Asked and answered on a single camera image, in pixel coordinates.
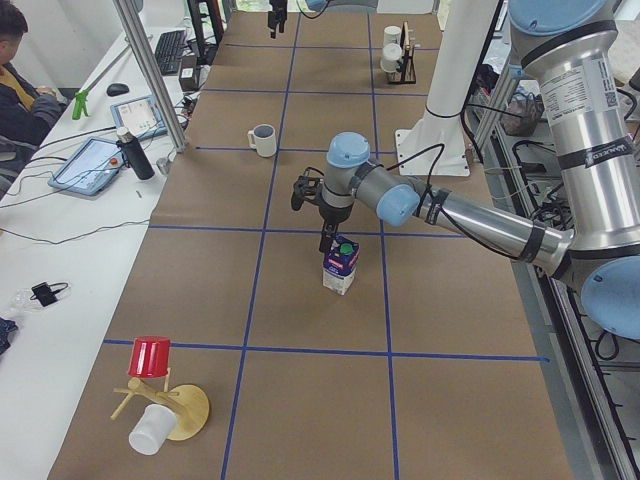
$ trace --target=black hair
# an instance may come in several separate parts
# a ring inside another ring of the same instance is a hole
[[[0,40],[17,39],[29,31],[27,20],[11,0],[0,0]]]

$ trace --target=mug handle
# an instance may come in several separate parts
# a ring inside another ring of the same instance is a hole
[[[253,149],[256,148],[256,138],[253,135],[253,130],[247,132],[247,138],[249,139],[249,146]]]

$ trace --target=wooden base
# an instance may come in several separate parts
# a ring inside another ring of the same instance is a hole
[[[179,385],[171,389],[177,393],[170,398],[182,405],[187,415],[178,414],[178,424],[167,437],[169,440],[181,441],[198,433],[209,418],[209,399],[204,391],[195,385]]]

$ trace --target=tablet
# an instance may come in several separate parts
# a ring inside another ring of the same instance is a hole
[[[111,114],[116,128],[127,127],[139,140],[167,133],[167,127],[153,95],[112,105]]]
[[[69,157],[47,184],[65,192],[92,196],[109,185],[123,165],[116,142],[92,137]]]

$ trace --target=computer mouse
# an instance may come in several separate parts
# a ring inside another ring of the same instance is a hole
[[[124,83],[112,83],[107,87],[107,95],[110,97],[117,97],[123,93],[128,93],[129,87]]]

